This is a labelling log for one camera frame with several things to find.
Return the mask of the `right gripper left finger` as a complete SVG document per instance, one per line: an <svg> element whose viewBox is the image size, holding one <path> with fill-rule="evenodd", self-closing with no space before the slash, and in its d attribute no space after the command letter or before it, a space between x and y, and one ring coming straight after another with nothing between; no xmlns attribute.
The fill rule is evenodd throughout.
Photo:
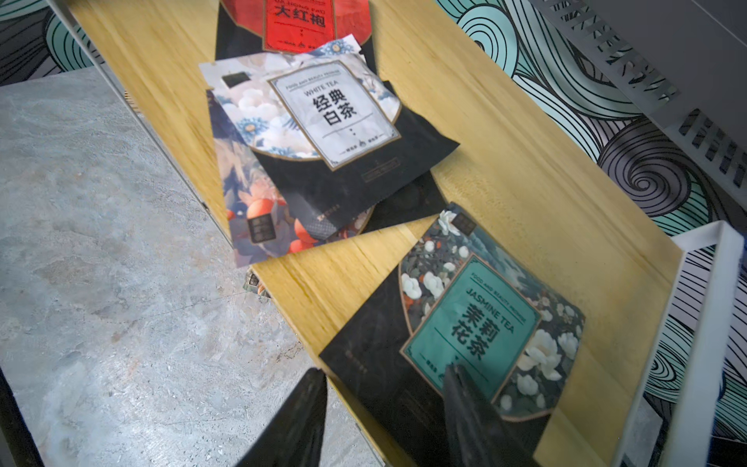
<svg viewBox="0 0 747 467"><path fill-rule="evenodd" d="M327 402L325 373L307 370L237 466L318 466Z"/></svg>

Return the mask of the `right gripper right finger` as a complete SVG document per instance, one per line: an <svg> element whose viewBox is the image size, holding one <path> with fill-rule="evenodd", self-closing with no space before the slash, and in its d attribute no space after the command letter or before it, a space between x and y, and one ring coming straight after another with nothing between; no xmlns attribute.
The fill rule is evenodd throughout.
<svg viewBox="0 0 747 467"><path fill-rule="evenodd" d="M443 384L445 425L452 466L536 466L507 430L468 371L451 364Z"/></svg>

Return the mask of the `jasmine tea bag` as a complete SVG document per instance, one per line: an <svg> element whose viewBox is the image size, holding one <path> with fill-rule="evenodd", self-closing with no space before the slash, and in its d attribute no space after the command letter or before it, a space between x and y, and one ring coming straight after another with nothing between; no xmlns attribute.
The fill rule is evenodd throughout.
<svg viewBox="0 0 747 467"><path fill-rule="evenodd" d="M449 462L443 388L459 365L527 451L571 374L583 313L449 204L321 352L420 466Z"/></svg>

